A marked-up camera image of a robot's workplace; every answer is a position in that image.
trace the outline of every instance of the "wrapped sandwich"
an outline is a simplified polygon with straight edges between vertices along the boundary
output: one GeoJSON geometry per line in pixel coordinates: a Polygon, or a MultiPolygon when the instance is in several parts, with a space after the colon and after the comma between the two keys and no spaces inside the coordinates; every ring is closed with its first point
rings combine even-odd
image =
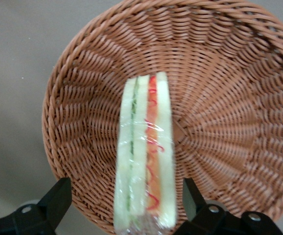
{"type": "Polygon", "coordinates": [[[114,228],[163,234],[176,224],[172,112],[166,73],[128,79],[120,111],[114,228]]]}

